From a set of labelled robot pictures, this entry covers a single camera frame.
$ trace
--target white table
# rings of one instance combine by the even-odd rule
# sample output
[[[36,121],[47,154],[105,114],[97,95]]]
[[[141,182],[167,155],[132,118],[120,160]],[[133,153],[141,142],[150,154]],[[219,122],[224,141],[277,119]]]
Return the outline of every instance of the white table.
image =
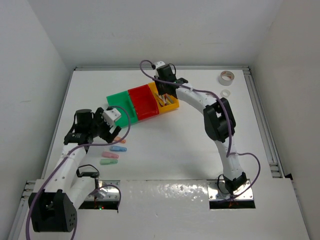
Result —
[[[223,89],[231,92],[228,100],[236,121],[233,140],[237,150],[255,153],[261,162],[261,174],[253,187],[256,209],[209,210],[205,180],[222,173],[221,159],[205,133],[203,116],[180,101],[178,110],[132,126],[123,145],[128,151],[119,154],[118,164],[99,165],[103,148],[89,149],[83,164],[98,167],[104,180],[121,180],[122,201],[119,214],[79,210],[76,239],[308,239],[290,180],[272,178],[243,71],[232,70],[234,82],[225,87],[218,83],[222,70],[178,70],[177,75],[197,89],[218,95]],[[105,108],[106,96],[149,82],[139,70],[75,71],[45,177],[60,157],[76,110]],[[94,142],[103,143],[101,139]],[[253,158],[240,157],[240,164],[248,178],[256,176],[258,167]],[[32,239],[64,240],[70,236],[37,233]],[[25,239],[24,228],[19,239]]]

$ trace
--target tape roll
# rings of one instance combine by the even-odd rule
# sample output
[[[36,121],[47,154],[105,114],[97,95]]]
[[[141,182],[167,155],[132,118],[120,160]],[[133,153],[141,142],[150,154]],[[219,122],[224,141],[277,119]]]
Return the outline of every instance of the tape roll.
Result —
[[[220,96],[225,99],[227,99],[230,96],[230,94],[231,92],[227,89],[224,89],[220,92]]]
[[[223,71],[220,73],[219,83],[223,86],[230,86],[235,79],[235,75],[230,71]]]

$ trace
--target green foam piece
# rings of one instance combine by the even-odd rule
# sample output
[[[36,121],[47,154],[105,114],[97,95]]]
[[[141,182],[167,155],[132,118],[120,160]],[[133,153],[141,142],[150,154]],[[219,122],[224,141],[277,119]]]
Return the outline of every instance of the green foam piece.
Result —
[[[100,160],[100,165],[111,165],[111,164],[117,164],[118,159],[112,159],[112,158],[102,158]]]
[[[128,91],[119,92],[117,94],[113,94],[106,97],[109,106],[120,106],[123,107],[129,114],[131,124],[138,122],[137,113],[135,107],[131,101],[130,95]],[[128,117],[125,112],[118,108],[118,111],[121,113],[121,118],[115,122],[115,124],[119,127],[128,126]]]

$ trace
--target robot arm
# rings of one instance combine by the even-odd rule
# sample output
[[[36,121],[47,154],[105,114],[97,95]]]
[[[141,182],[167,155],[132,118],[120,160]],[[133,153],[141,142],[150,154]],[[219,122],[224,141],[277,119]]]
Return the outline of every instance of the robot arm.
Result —
[[[119,126],[115,126],[120,117],[121,113],[110,107],[107,110],[99,107],[96,112],[91,112],[90,109],[76,111],[72,127],[64,137],[63,150],[56,167],[65,157],[69,159],[58,169],[35,202],[31,215],[35,232],[71,232],[74,229],[77,209],[97,187],[96,178],[99,174],[80,173],[78,170],[89,146],[80,147],[71,155],[67,154],[78,145],[91,144],[95,137],[111,143],[121,130]],[[35,195],[35,192],[31,194],[28,200],[29,206]]]
[[[184,78],[177,79],[176,75],[173,74],[169,64],[165,64],[163,61],[160,61],[157,62],[153,68],[156,70],[156,78],[162,81],[176,83],[190,88],[187,89],[177,85],[165,84],[157,81],[155,82],[159,95],[172,95],[177,99],[188,103],[197,109],[201,114],[203,114],[205,132],[216,144],[221,157],[225,188],[230,194],[233,194],[235,190],[237,190],[247,181],[247,177],[240,166],[238,156],[231,154],[227,157],[229,133],[226,116],[222,111],[221,106],[216,102],[216,99],[212,95],[207,95],[203,92],[192,91],[193,86],[188,83],[187,80]],[[221,101],[227,111],[228,118],[231,123],[231,134],[233,135],[235,133],[236,126],[235,118],[231,111],[228,100],[221,98]],[[237,152],[234,140],[232,141],[230,152]]]

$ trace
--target plastic bin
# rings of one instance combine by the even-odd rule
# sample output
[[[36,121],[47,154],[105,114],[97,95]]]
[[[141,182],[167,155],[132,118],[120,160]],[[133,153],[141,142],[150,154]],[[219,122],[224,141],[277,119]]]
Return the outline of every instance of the plastic bin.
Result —
[[[139,121],[159,114],[157,102],[147,84],[129,89],[128,93]]]
[[[148,84],[148,86],[149,86],[151,92],[153,93],[153,97],[154,97],[154,99],[156,100],[156,104],[157,104],[157,106],[158,106],[158,109],[159,109],[159,113],[160,113],[160,114],[167,113],[167,112],[172,111],[172,110],[174,110],[174,109],[177,109],[177,108],[179,107],[179,101],[178,101],[178,99],[176,99],[174,96],[171,96],[171,95],[169,95],[169,96],[170,96],[170,98],[172,99],[173,104],[170,104],[170,105],[167,105],[167,106],[161,106],[161,105],[159,104],[159,102],[157,101],[158,97],[157,97],[156,94],[158,94],[158,90],[157,90],[157,87],[156,87],[155,82],[150,82],[150,83]]]
[[[130,116],[131,124],[138,122],[138,117],[135,111],[135,107],[130,99],[130,95],[128,91],[123,91],[117,94],[107,96],[106,100],[108,101],[108,104],[110,106],[117,105],[117,106],[123,107]],[[121,113],[121,118],[118,121],[116,121],[115,124],[119,127],[128,126],[127,115],[122,109],[118,108],[118,110]]]

